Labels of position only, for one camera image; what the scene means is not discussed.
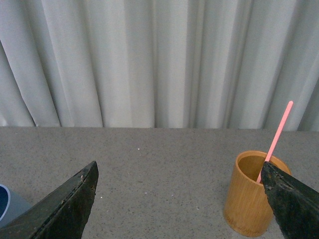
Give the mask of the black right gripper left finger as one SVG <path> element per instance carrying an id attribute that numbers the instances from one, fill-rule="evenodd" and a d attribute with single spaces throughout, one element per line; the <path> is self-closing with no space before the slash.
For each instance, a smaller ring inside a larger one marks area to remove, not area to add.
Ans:
<path id="1" fill-rule="evenodd" d="M 28 211 L 1 228 L 2 239 L 80 239 L 99 178 L 92 161 Z"/>

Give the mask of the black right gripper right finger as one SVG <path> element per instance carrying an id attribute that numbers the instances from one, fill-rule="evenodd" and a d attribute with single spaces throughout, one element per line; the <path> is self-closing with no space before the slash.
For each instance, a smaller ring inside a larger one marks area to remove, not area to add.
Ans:
<path id="1" fill-rule="evenodd" d="M 271 162 L 261 179 L 268 203 L 286 239 L 319 237 L 319 193 Z"/>

